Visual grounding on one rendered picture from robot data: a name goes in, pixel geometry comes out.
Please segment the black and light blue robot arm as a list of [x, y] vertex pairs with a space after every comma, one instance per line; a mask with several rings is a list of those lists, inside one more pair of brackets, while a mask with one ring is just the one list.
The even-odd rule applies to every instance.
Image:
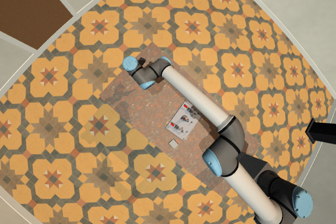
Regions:
[[256, 183], [243, 168], [236, 157], [244, 148], [245, 135], [237, 117], [227, 114], [174, 69], [167, 57], [160, 57], [146, 69], [142, 67], [145, 61], [127, 56], [122, 65], [143, 90], [161, 76], [216, 126], [220, 136], [203, 153], [203, 161], [254, 211], [256, 224], [293, 224], [298, 216], [306, 218], [311, 214], [313, 201], [306, 190], [271, 170], [263, 171]]

